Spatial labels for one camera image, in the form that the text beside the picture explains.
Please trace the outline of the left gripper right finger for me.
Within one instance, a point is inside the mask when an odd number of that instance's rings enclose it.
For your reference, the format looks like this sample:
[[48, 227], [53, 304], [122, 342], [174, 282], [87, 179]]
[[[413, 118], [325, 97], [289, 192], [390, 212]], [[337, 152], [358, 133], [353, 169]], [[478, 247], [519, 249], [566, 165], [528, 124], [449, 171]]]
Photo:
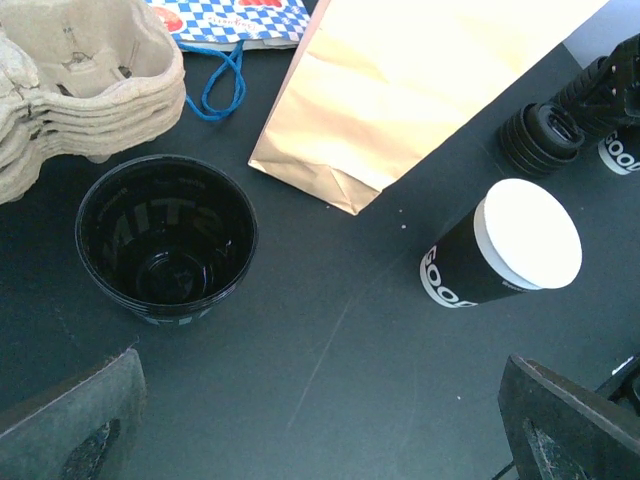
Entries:
[[639, 477], [639, 356], [596, 390], [511, 355], [498, 404], [519, 479]]

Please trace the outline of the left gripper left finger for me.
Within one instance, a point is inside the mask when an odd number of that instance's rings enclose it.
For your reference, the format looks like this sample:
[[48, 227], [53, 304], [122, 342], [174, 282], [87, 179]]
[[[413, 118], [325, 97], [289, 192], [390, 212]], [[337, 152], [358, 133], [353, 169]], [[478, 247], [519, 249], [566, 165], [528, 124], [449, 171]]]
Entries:
[[1, 413], [3, 479], [117, 479], [147, 389], [133, 348]]

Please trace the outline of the orange paper bag white handles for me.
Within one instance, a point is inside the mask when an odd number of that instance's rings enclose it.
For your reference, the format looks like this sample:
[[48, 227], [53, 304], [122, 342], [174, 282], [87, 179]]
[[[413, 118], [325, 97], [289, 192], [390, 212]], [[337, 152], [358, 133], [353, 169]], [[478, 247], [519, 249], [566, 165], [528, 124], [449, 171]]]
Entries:
[[600, 8], [320, 1], [249, 164], [357, 214]]

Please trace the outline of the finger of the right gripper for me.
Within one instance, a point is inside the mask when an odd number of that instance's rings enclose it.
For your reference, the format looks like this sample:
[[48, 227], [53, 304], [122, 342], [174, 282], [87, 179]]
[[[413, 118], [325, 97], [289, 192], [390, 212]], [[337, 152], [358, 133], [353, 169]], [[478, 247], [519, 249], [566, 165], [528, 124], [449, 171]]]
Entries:
[[639, 34], [600, 56], [553, 97], [588, 138], [639, 125]]

